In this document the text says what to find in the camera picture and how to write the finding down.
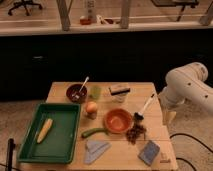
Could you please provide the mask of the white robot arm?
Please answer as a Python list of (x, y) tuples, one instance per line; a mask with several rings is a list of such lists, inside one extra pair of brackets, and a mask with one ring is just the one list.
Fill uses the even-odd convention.
[(158, 94), (164, 125), (172, 122), (176, 116), (174, 108), (185, 100), (213, 114), (213, 88), (205, 84), (207, 77), (208, 70), (200, 62), (174, 68), (166, 74), (166, 86)]

